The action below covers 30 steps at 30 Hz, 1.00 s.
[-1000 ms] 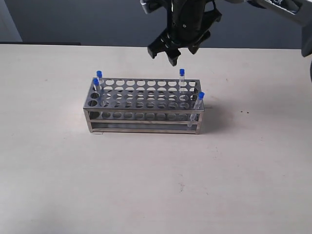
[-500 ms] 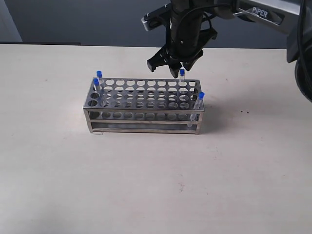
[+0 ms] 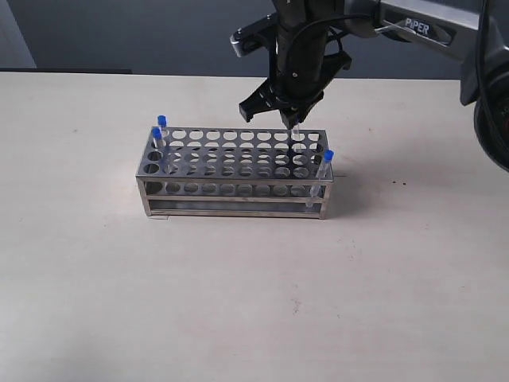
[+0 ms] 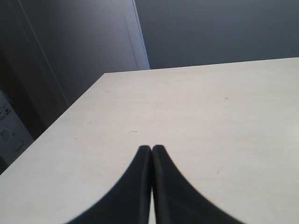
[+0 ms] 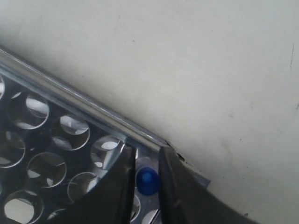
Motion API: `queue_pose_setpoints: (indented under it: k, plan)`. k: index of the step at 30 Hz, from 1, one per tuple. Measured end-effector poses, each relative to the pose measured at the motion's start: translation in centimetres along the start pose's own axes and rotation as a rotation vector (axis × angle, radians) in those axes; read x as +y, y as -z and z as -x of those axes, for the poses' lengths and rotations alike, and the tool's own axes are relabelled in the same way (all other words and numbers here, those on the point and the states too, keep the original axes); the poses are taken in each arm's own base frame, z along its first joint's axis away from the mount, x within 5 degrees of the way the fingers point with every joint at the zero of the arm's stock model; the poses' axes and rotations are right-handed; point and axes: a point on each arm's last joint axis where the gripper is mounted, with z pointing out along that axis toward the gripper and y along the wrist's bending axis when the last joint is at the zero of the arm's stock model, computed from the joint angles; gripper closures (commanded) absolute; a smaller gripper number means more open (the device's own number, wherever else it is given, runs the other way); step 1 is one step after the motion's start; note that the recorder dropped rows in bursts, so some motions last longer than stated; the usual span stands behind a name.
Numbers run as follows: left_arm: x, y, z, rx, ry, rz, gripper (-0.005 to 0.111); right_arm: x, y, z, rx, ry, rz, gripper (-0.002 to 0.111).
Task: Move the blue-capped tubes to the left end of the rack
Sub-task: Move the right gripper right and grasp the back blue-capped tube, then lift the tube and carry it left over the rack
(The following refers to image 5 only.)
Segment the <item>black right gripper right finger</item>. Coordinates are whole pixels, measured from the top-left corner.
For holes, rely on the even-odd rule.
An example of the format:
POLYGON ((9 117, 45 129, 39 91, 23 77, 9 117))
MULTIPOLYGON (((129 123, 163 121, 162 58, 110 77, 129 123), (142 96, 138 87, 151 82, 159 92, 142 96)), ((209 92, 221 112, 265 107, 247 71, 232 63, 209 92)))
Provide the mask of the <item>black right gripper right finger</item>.
POLYGON ((160 147, 159 204, 164 224, 296 224, 298 175, 247 159, 218 165, 211 183, 170 145, 160 147))

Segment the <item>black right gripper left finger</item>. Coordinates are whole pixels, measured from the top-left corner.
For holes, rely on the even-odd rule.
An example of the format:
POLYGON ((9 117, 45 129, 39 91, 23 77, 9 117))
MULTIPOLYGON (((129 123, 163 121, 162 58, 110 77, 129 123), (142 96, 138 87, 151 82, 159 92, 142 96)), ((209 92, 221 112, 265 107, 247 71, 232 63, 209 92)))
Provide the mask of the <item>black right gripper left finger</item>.
POLYGON ((46 223, 129 224, 135 194, 135 152, 135 148, 125 147, 92 190, 46 223))

